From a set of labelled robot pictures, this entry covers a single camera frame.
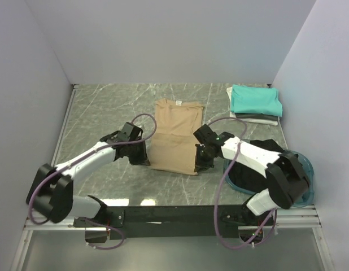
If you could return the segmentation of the beige t-shirt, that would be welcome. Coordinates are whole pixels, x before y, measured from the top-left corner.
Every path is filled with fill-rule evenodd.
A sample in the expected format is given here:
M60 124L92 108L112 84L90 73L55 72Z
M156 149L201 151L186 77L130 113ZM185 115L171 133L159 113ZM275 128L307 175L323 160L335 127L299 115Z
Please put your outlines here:
M197 175L194 132L201 127L203 105L199 102L160 99L155 103L157 129L148 150L151 169Z

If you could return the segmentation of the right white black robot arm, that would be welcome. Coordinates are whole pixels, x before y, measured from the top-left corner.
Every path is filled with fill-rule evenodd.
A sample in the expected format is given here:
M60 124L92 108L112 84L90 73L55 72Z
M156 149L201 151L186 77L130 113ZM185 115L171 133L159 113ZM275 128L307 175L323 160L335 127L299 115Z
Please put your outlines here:
M213 160L221 157L258 173L264 179L264 188L244 204L255 216L274 208L289 209L311 186L302 164L290 151L269 151L223 132L216 134L208 125L194 132L198 140L195 171L213 167Z

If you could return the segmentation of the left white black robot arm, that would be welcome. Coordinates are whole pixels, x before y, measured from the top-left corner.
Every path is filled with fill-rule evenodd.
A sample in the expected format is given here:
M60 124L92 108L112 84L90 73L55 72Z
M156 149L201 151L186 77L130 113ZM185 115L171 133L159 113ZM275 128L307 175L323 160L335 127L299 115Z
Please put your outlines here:
M94 196L75 196L73 185L119 158L127 157L131 165L149 165L142 135L140 127L125 123L77 157L55 166L40 166L26 199L29 211L37 211L53 223L69 215L105 218L107 205Z

